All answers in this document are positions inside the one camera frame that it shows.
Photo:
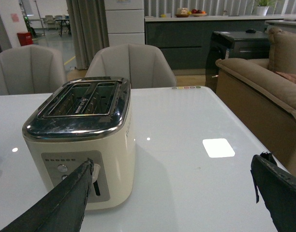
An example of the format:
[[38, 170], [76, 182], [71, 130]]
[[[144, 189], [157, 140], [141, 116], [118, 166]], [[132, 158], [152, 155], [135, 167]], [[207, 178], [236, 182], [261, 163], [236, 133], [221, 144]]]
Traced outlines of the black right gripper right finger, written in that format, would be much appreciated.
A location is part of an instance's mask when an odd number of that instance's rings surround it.
[[271, 153], [254, 155], [251, 174], [256, 202], [262, 196], [279, 232], [296, 232], [296, 177], [277, 166]]

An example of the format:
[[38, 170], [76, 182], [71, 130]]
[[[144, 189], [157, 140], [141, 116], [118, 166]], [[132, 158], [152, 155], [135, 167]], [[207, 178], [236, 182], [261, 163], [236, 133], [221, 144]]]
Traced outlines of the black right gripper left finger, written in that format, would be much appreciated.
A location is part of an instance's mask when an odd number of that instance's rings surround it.
[[3, 232], [78, 232], [92, 188], [93, 160], [87, 159]]

